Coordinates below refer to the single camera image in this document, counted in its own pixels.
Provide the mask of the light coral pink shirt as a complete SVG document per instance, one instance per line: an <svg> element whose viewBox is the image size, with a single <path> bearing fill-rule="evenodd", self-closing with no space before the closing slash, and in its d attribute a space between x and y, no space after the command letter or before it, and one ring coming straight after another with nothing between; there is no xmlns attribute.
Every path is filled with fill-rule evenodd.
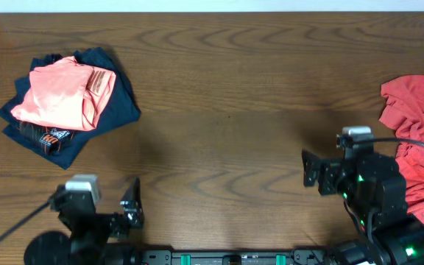
<svg viewBox="0 0 424 265"><path fill-rule="evenodd" d="M64 57L29 73L29 90L10 112L19 121L45 127L91 131L113 93L116 74Z"/></svg>

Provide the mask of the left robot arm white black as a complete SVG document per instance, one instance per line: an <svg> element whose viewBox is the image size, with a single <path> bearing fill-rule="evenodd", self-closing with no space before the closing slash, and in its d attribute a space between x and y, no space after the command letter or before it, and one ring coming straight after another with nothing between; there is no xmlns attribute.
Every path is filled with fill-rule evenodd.
<svg viewBox="0 0 424 265"><path fill-rule="evenodd" d="M135 179L124 193L122 213L98 213L96 204L101 198L95 174L76 174L59 185L49 198L49 206L71 234L48 231L35 237L25 250L24 263L141 264L141 253L132 245L108 241L127 240L132 229L143 227L140 180Z"/></svg>

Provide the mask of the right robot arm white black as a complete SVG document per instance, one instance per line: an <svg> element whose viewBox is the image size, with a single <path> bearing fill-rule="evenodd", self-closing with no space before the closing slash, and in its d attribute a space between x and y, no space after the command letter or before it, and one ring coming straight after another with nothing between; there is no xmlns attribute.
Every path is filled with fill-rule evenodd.
<svg viewBox="0 0 424 265"><path fill-rule="evenodd" d="M304 185L338 194L359 238L324 255L325 264L424 264L424 224L408 212L406 180L394 158L350 152L322 159L302 152Z"/></svg>

